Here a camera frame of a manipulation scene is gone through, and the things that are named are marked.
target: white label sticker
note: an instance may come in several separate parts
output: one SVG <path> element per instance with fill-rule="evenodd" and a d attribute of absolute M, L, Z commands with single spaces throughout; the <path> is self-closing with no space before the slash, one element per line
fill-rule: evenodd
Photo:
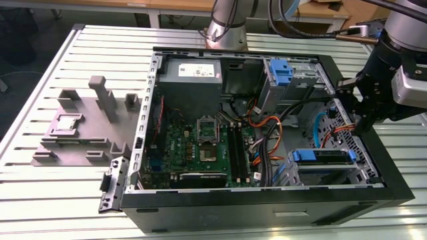
<path fill-rule="evenodd" d="M 141 3 L 128 3 L 126 5 L 130 7 L 146 7 L 146 4 L 141 4 Z"/>
<path fill-rule="evenodd" d="M 253 112 L 256 112 L 257 114 L 260 114 L 261 110 L 254 106 L 254 107 L 253 107 Z"/>
<path fill-rule="evenodd" d="M 261 180 L 261 174 L 258 172 L 253 172 L 253 179 L 254 180 Z"/>
<path fill-rule="evenodd" d="M 345 19 L 345 18 L 348 18 L 348 16 L 345 16 L 345 15 L 333 15 L 333 18 Z"/>
<path fill-rule="evenodd" d="M 182 63 L 178 65 L 177 76 L 214 78 L 213 64 Z"/>

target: motherboard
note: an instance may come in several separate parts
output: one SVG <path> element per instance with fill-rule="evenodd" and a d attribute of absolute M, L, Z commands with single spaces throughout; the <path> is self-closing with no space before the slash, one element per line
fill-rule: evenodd
<path fill-rule="evenodd" d="M 245 151 L 252 142 L 250 127 L 217 124 L 214 118 L 200 118 L 193 124 L 169 124 L 164 154 L 148 160 L 149 187 L 253 187 Z"/>

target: expansion slot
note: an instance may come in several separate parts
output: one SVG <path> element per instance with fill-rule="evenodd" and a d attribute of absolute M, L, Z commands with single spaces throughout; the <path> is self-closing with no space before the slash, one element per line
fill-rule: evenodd
<path fill-rule="evenodd" d="M 238 165 L 238 177 L 240 177 L 240 181 L 244 182 L 248 177 L 248 168 L 246 168 L 245 149 L 244 149 L 244 141 L 242 141 L 240 126 L 236 127 L 233 131 L 233 139 L 234 139 L 234 149 L 236 149 L 237 165 Z"/>
<path fill-rule="evenodd" d="M 238 171 L 238 158 L 237 158 L 237 150 L 234 147 L 234 127 L 226 127 L 226 138 L 228 138 L 228 156 L 229 156 L 229 167 L 230 167 L 230 179 L 233 181 L 237 180 L 240 176 Z"/>

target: slotted metal table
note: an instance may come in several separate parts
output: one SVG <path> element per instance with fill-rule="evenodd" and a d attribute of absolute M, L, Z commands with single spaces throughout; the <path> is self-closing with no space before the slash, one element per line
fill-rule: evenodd
<path fill-rule="evenodd" d="M 358 44 L 246 35 L 253 51 L 330 55 L 344 77 L 368 57 Z M 142 98 L 152 47 L 204 48 L 192 30 L 86 25 L 73 29 L 0 143 L 0 239 L 274 239 L 328 240 L 427 238 L 427 128 L 424 116 L 374 125 L 416 199 L 378 209 L 349 222 L 322 227 L 142 233 L 124 213 L 98 214 L 106 167 L 33 167 L 32 154 L 54 117 L 61 89 L 94 96 L 89 77 L 104 75 L 116 97 Z"/>

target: case hinge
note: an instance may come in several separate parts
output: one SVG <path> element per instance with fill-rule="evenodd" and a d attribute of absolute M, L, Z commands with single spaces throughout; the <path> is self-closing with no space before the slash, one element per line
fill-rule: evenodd
<path fill-rule="evenodd" d="M 109 163 L 109 170 L 104 174 L 100 183 L 102 191 L 98 213 L 121 212 L 120 202 L 124 193 L 125 179 L 128 174 L 129 160 L 125 157 L 114 158 Z"/>

